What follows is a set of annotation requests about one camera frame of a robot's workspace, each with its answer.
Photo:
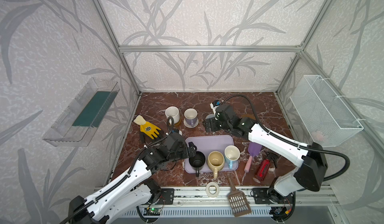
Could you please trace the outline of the black mug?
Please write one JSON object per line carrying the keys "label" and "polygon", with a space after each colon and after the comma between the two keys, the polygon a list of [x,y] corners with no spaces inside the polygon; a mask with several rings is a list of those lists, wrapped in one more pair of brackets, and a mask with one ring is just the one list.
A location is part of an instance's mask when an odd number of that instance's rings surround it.
{"label": "black mug", "polygon": [[189,164],[195,170],[197,178],[200,176],[200,170],[203,168],[205,163],[206,163],[206,157],[200,151],[196,151],[195,156],[192,158],[189,158]]}

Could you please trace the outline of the light blue mug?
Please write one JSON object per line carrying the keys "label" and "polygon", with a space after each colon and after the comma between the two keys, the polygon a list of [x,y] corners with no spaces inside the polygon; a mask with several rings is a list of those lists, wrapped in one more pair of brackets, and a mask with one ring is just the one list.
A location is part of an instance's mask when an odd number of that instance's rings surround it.
{"label": "light blue mug", "polygon": [[225,149],[225,161],[230,170],[233,170],[240,158],[240,150],[236,146],[227,146]]}

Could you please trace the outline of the purple mug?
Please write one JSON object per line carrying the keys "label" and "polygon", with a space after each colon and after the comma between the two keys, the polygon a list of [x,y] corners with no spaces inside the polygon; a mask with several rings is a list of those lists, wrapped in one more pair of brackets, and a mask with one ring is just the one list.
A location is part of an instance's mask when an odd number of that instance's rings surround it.
{"label": "purple mug", "polygon": [[187,109],[184,112],[184,117],[184,120],[187,120],[190,125],[193,125],[198,120],[198,112],[195,109]]}

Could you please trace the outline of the white speckled mug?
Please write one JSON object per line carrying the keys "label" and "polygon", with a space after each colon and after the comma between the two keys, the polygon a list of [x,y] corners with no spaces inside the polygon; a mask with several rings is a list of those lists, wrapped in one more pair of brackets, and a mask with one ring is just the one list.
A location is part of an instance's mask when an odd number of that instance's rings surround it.
{"label": "white speckled mug", "polygon": [[181,119],[179,109],[174,106],[168,107],[165,110],[165,115],[167,118],[172,117],[174,119],[174,123],[177,123]]}

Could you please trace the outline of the beige mug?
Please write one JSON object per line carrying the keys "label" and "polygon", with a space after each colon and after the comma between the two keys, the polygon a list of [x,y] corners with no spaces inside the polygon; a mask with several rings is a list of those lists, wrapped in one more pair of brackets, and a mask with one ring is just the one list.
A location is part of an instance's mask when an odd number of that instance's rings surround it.
{"label": "beige mug", "polygon": [[213,172],[214,179],[218,178],[218,173],[224,168],[225,157],[221,152],[213,151],[209,154],[207,165]]}

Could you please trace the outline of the grey woven round coaster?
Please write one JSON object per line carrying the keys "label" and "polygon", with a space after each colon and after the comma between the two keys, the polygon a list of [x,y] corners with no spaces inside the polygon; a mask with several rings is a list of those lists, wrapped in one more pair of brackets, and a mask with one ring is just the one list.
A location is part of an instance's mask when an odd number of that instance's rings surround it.
{"label": "grey woven round coaster", "polygon": [[215,118],[215,115],[214,114],[208,114],[206,117],[205,117],[205,119],[207,120],[207,119],[211,119],[211,118]]}

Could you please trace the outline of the multicolour woven round coaster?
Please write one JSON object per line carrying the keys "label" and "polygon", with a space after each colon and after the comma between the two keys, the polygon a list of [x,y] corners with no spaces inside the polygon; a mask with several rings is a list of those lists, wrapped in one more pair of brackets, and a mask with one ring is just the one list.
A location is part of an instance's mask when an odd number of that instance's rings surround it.
{"label": "multicolour woven round coaster", "polygon": [[195,128],[199,124],[199,120],[197,120],[193,125],[190,125],[187,122],[187,120],[184,120],[183,123],[184,123],[185,127],[192,129],[192,128]]}

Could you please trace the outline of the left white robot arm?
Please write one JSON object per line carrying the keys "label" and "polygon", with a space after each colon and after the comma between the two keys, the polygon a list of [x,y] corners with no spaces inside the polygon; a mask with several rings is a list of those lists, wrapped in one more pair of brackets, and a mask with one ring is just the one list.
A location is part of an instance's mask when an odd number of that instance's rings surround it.
{"label": "left white robot arm", "polygon": [[168,163],[189,159],[197,147],[179,133],[169,133],[135,157],[132,165],[108,185],[86,198],[70,202],[63,224],[110,224],[132,208],[160,198],[161,187],[151,178]]}

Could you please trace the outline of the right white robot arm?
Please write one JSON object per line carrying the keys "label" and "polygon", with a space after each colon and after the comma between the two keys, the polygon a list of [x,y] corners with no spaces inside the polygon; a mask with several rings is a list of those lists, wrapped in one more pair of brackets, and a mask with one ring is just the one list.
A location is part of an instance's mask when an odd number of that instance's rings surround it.
{"label": "right white robot arm", "polygon": [[[350,159],[345,154],[327,151],[317,143],[311,145],[297,142],[267,129],[258,118],[240,118],[228,103],[218,100],[210,104],[213,115],[207,117],[207,132],[223,130],[233,136],[260,144],[286,158],[295,165],[291,172],[274,179],[266,196],[274,203],[301,189],[318,192],[324,181],[344,174],[350,167]],[[328,163],[326,155],[341,157],[344,166],[335,174],[326,176]]]}

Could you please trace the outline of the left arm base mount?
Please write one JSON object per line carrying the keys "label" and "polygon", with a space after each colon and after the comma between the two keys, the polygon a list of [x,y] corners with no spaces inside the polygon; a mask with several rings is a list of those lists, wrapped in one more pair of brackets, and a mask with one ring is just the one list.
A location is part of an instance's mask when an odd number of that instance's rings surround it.
{"label": "left arm base mount", "polygon": [[159,192],[155,193],[155,195],[150,198],[150,200],[148,201],[148,204],[172,205],[174,203],[174,197],[175,197],[175,189],[162,188]]}

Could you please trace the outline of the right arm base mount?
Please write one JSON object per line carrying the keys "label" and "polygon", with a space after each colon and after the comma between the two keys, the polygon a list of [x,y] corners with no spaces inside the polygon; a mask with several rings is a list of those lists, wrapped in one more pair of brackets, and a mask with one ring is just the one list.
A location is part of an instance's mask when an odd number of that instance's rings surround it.
{"label": "right arm base mount", "polygon": [[275,191],[272,191],[271,188],[258,187],[252,188],[251,197],[254,199],[255,204],[284,205],[293,204],[296,200],[296,193],[290,193],[288,196],[283,197]]}

